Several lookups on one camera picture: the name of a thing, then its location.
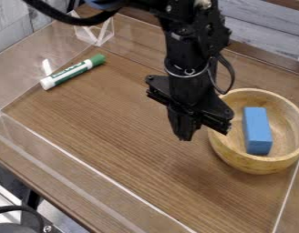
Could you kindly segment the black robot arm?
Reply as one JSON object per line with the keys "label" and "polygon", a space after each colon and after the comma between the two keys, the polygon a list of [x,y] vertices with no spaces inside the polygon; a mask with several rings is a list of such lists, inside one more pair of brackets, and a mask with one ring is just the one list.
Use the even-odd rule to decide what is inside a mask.
{"label": "black robot arm", "polygon": [[210,127],[227,134],[234,111],[221,96],[230,89],[217,83],[218,66],[230,78],[235,70],[222,55],[231,30],[225,25],[218,0],[84,0],[106,13],[132,7],[151,13],[166,37],[165,76],[146,77],[147,96],[167,107],[173,132],[190,141]]}

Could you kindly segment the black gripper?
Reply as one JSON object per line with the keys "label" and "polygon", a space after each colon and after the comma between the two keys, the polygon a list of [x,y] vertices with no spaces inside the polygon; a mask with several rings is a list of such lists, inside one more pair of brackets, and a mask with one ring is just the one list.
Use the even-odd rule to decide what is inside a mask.
{"label": "black gripper", "polygon": [[167,76],[147,76],[146,84],[147,96],[167,107],[173,132],[181,140],[191,141],[202,126],[223,135],[229,133],[235,114],[213,89],[206,92],[199,102],[190,106],[171,96]]}

